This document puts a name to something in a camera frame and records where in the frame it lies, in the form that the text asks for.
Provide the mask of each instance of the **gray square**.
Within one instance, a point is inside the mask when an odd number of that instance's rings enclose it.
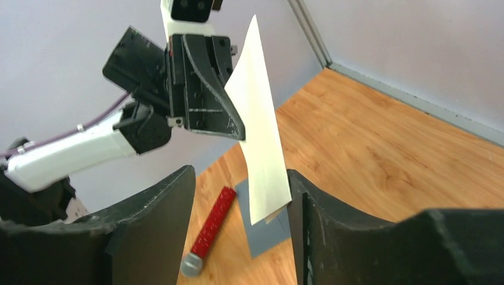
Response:
[[[289,217],[287,216],[286,208],[284,208],[269,224],[266,224],[266,222],[262,220],[252,226],[250,224],[250,205],[248,202],[248,179],[238,184],[235,190],[237,192],[241,218],[245,226],[248,248],[252,258],[261,255],[270,248],[291,237]]]

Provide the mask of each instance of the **robotic arm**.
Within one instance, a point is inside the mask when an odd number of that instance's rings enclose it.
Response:
[[[164,49],[129,27],[103,74],[126,92],[116,105],[128,96],[133,102],[55,140],[16,141],[0,173],[0,217],[28,226],[65,220],[75,198],[69,175],[158,149],[169,142],[173,127],[244,140],[243,122],[224,90],[236,47],[208,23],[221,5],[222,0],[162,1]]]

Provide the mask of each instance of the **wall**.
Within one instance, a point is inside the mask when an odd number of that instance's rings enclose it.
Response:
[[[504,131],[504,2],[305,3],[334,62]]]
[[[225,1],[212,16],[215,30],[241,46],[257,14],[275,106],[320,71],[285,0]],[[158,0],[0,3],[0,148],[15,138],[42,140],[87,122],[122,91],[101,69],[132,25],[163,45]],[[233,141],[175,130],[161,150],[72,175],[86,207],[96,211],[147,188],[183,164],[201,172]]]

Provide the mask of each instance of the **red glitter microphone handle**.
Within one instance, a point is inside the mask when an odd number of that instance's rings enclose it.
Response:
[[[222,188],[219,198],[213,205],[198,238],[191,248],[191,252],[199,258],[204,259],[206,257],[235,197],[236,192],[233,189],[229,187]]]

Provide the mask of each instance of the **white paper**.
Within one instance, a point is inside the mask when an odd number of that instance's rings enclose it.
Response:
[[[256,16],[225,89],[245,124],[250,221],[269,222],[292,198]]]

